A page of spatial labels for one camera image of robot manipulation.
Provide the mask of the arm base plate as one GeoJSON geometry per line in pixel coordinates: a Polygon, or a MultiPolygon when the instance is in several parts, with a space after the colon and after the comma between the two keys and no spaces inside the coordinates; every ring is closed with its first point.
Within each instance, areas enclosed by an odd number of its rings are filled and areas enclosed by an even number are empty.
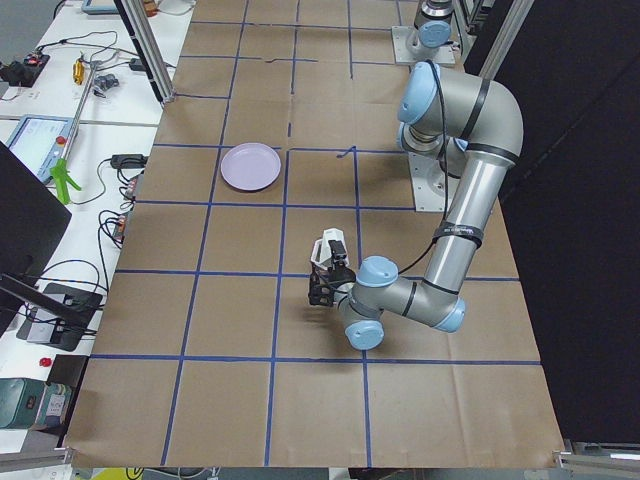
{"type": "Polygon", "coordinates": [[[445,206],[444,172],[433,156],[408,154],[409,172],[417,212],[442,213],[445,206]]]}
{"type": "Polygon", "coordinates": [[[391,28],[395,63],[414,65],[420,61],[432,60],[446,67],[456,64],[454,47],[444,43],[438,47],[426,46],[420,39],[418,30],[413,26],[393,26],[391,28]]]}

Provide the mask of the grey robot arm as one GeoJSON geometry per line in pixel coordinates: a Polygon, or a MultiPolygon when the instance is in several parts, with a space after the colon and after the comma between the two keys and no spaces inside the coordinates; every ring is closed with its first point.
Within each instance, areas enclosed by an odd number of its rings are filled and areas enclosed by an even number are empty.
{"type": "Polygon", "coordinates": [[[417,4],[414,33],[410,47],[421,58],[433,58],[439,48],[451,37],[451,19],[454,13],[451,0],[423,0],[417,4]]]}
{"type": "Polygon", "coordinates": [[[413,67],[397,118],[402,150],[435,157],[450,176],[448,147],[460,140],[463,160],[456,190],[445,194],[443,217],[426,247],[430,260],[421,280],[402,277],[397,265],[383,256],[370,256],[352,271],[339,229],[326,229],[315,241],[309,302],[337,308],[345,336],[361,351],[383,341],[384,312],[446,333],[461,327],[466,309],[461,286],[484,242],[502,182],[523,145],[521,110],[507,87],[431,61],[413,67]]]}

